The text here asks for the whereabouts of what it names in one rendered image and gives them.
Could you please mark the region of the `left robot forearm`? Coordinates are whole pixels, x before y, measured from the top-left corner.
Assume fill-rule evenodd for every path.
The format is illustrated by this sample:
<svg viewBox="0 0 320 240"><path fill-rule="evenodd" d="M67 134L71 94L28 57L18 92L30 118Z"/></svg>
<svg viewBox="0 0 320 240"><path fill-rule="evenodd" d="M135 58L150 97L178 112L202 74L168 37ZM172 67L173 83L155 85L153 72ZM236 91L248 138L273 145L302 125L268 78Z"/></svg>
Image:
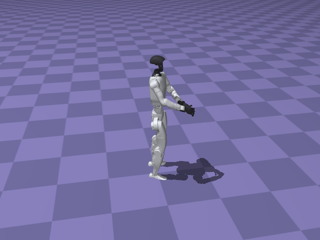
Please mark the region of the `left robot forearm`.
<svg viewBox="0 0 320 240"><path fill-rule="evenodd" d="M172 86L171 86L172 87ZM173 88L173 87L172 87ZM177 102L178 104L178 101L183 101L181 100L180 96L177 94L176 90L173 88L174 91L171 92L171 96L174 98L174 100Z"/></svg>

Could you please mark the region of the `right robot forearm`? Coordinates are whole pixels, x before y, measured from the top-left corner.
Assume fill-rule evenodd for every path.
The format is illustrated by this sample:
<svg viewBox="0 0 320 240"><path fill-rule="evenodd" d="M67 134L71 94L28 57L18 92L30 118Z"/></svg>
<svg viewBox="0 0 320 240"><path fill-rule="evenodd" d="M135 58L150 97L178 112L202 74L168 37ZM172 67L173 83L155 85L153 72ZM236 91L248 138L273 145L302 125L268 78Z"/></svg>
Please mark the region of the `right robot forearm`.
<svg viewBox="0 0 320 240"><path fill-rule="evenodd" d="M164 104L169 108L176 111L185 111L185 106L173 103L172 101L168 100L167 98L163 100Z"/></svg>

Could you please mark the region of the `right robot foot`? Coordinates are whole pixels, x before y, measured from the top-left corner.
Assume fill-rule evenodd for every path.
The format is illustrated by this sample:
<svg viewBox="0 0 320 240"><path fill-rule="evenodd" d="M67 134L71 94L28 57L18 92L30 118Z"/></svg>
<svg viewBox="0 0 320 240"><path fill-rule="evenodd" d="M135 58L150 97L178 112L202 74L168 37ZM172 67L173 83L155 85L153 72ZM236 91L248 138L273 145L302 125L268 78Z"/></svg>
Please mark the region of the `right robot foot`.
<svg viewBox="0 0 320 240"><path fill-rule="evenodd" d="M155 175L156 175L156 174L155 174ZM166 179L167 179L167 177L162 176L162 175L160 175L160 174L158 174L158 173L157 173L156 176L153 176L153 173L150 173L150 174L149 174L149 177L155 178L155 179L159 179L159 180L166 180Z"/></svg>

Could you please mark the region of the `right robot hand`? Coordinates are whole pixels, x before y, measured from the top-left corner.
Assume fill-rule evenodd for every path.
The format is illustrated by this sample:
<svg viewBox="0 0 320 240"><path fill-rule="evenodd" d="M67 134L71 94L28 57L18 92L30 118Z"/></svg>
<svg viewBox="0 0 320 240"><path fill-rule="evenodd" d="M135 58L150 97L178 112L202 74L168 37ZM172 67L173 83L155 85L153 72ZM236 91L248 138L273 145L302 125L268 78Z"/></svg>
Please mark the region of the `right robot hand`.
<svg viewBox="0 0 320 240"><path fill-rule="evenodd" d="M181 105L182 106L182 105ZM183 105L184 106L184 105ZM195 114L195 108L192 108L192 105L189 105L189 106L185 106L185 109L184 110L180 110L181 112L186 112L190 115L192 115L192 117L194 116Z"/></svg>

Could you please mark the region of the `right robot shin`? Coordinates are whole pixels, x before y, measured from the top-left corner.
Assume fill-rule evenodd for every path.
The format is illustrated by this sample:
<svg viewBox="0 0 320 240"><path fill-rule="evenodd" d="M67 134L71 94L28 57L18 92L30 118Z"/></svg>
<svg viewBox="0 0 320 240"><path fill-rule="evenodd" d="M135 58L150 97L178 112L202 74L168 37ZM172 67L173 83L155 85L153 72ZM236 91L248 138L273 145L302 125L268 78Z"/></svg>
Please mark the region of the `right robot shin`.
<svg viewBox="0 0 320 240"><path fill-rule="evenodd" d="M164 154L165 154L165 152L164 152ZM159 149L156 149L154 151L153 163L152 163L153 164L153 173L152 173L153 176L157 175L159 168L162 164L164 154L162 155Z"/></svg>

